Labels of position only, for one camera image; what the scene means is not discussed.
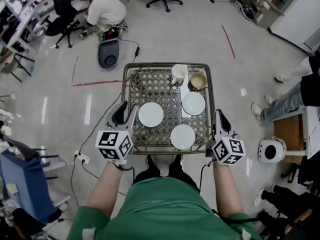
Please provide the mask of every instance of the mesh tray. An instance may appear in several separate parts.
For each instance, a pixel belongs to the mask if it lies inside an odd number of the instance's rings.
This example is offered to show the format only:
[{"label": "mesh tray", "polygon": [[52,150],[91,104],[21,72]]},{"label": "mesh tray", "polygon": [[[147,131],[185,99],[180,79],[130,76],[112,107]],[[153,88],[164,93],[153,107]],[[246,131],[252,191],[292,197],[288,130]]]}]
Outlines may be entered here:
[{"label": "mesh tray", "polygon": [[[205,110],[199,115],[183,117],[180,83],[171,84],[171,68],[178,63],[130,63],[123,74],[122,101],[128,101],[129,109],[141,107],[147,102],[158,103],[163,109],[163,120],[156,127],[146,127],[136,121],[132,140],[134,154],[187,154],[203,153],[201,148],[211,135],[211,114],[214,111],[210,69],[205,64],[188,63],[188,73],[203,73],[207,87],[198,91],[205,100]],[[170,141],[174,127],[185,124],[193,128],[195,142],[190,150],[177,150]]]}]

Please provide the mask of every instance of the white sneaker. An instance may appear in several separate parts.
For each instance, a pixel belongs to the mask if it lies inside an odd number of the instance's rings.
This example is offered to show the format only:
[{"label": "white sneaker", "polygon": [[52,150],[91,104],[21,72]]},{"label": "white sneaker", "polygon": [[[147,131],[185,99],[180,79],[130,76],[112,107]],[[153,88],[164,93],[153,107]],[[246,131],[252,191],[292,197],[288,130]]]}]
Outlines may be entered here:
[{"label": "white sneaker", "polygon": [[271,107],[272,103],[275,101],[275,99],[272,98],[268,94],[264,95],[264,100],[265,100],[266,104],[268,105],[268,107]]},{"label": "white sneaker", "polygon": [[283,75],[276,75],[274,77],[274,81],[276,81],[279,84],[283,84],[285,81],[287,81],[287,79],[285,79]]},{"label": "white sneaker", "polygon": [[253,115],[255,116],[255,119],[258,122],[258,124],[262,125],[264,123],[264,121],[261,117],[262,109],[256,103],[252,103],[251,111],[252,111]]},{"label": "white sneaker", "polygon": [[253,201],[253,205],[254,205],[254,206],[258,206],[258,205],[261,204],[261,202],[262,202],[261,196],[262,196],[262,193],[263,193],[263,192],[264,192],[264,189],[263,189],[263,188],[259,190],[258,195],[256,196],[256,198],[255,198],[254,201]]}]

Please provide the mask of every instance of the white mug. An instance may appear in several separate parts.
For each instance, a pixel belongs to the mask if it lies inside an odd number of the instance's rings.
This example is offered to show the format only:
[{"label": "white mug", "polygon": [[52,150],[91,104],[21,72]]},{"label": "white mug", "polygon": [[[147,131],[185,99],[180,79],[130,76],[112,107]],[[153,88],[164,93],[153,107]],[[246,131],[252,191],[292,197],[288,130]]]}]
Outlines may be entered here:
[{"label": "white mug", "polygon": [[174,85],[176,82],[181,83],[185,77],[188,75],[188,67],[183,64],[176,64],[172,67],[172,81],[171,84]]}]

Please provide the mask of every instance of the gray floor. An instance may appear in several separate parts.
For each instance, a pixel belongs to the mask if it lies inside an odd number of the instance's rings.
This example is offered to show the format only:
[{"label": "gray floor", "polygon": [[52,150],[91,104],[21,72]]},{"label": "gray floor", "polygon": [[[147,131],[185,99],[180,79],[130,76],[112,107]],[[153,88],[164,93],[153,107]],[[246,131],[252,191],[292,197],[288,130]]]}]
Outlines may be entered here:
[{"label": "gray floor", "polygon": [[[258,143],[260,139],[273,135],[273,126],[259,126],[250,105],[257,102],[265,107],[265,93],[274,97],[285,93],[294,83],[280,86],[273,81],[273,77],[281,71],[292,70],[306,55],[247,21],[231,3],[183,0],[182,6],[170,3],[171,12],[167,13],[160,2],[146,8],[148,1],[130,0],[126,4],[125,20],[129,30],[123,38],[139,43],[141,51],[135,61],[208,64],[215,107],[230,117],[233,127],[245,143],[247,157],[231,168],[245,212],[254,216],[266,208],[274,213],[275,210],[265,203],[254,207],[253,201],[261,188],[268,188],[274,183],[287,185],[286,181],[280,179],[284,167],[280,164],[263,164],[257,160]],[[235,58],[222,26],[228,34]],[[45,36],[35,42],[38,54],[29,54],[36,60],[32,77],[24,72],[20,74],[20,69],[17,69],[17,75],[21,75],[23,83],[19,83],[12,75],[0,76],[3,94],[14,93],[16,96],[16,100],[8,99],[5,103],[5,108],[15,116],[10,124],[12,137],[31,147],[44,146],[49,154],[60,154],[68,166],[54,172],[59,179],[49,184],[51,189],[66,194],[72,194],[70,177],[75,151],[80,148],[105,109],[119,95],[122,86],[121,83],[72,85],[121,80],[123,68],[132,62],[136,50],[134,43],[123,42],[116,69],[101,71],[96,62],[98,38],[91,35],[82,41],[78,34],[71,37],[72,49],[68,48],[66,39],[59,49],[55,49],[58,36]],[[92,96],[90,124],[86,125],[89,96]],[[104,124],[101,123],[97,130],[103,129]],[[94,147],[96,133],[85,144],[82,152],[91,159],[87,169],[100,175],[106,161]],[[247,159],[251,161],[249,174],[246,173]],[[199,183],[200,170],[208,161],[202,154],[186,155],[182,162],[183,169]],[[144,156],[130,157],[129,163],[134,166],[136,174],[146,168]],[[132,180],[132,172],[124,172],[119,190],[126,193]],[[87,203],[95,183],[96,179],[85,173],[77,160],[73,185],[81,205]],[[301,191],[295,184],[290,187]],[[201,196],[212,208],[216,208],[212,168],[204,169]],[[124,197],[119,195],[115,215],[123,201]],[[76,202],[72,198],[65,216],[73,218],[76,211]],[[64,239],[69,226],[70,222],[67,221],[58,223],[48,232],[58,239]]]}]

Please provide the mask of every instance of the power strip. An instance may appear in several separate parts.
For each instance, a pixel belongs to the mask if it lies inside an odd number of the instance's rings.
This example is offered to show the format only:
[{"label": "power strip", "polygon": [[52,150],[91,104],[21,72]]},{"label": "power strip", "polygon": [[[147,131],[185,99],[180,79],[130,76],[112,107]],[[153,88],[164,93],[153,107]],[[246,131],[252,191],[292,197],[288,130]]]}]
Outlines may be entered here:
[{"label": "power strip", "polygon": [[83,153],[79,154],[79,151],[78,151],[78,150],[76,150],[74,154],[77,155],[76,158],[78,158],[81,162],[84,160],[84,163],[85,163],[86,165],[88,165],[88,164],[90,163],[90,158],[87,157],[87,156],[86,156],[85,154],[83,154]]}]

